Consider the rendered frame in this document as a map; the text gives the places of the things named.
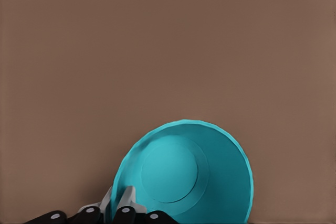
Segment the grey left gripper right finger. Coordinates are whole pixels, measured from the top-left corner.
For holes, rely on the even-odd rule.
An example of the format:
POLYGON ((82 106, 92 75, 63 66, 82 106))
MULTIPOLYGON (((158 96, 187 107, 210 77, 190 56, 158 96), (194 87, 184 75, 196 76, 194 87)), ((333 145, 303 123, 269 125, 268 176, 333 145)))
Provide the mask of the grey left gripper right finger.
POLYGON ((166 212, 155 210, 147 213, 145 206, 135 202, 134 186, 128 186, 118 205, 111 224, 179 224, 166 212))

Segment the turquoise bowl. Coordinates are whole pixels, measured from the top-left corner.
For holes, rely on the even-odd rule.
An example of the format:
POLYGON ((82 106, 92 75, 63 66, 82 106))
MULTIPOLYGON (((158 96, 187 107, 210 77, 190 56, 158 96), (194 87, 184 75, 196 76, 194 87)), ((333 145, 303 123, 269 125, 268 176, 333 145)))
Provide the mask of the turquoise bowl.
POLYGON ((253 205, 253 173, 242 147, 199 120, 164 124, 132 146, 113 181, 113 215, 128 186, 137 204, 181 224, 246 224, 253 205))

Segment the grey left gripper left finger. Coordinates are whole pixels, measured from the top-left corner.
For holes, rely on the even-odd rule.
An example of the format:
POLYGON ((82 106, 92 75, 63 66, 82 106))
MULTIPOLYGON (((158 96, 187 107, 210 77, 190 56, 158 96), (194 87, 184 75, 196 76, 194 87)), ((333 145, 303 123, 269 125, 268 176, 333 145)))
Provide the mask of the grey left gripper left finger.
POLYGON ((81 207, 71 217, 61 210, 54 210, 23 224, 111 224, 111 191, 112 186, 100 202, 81 207))

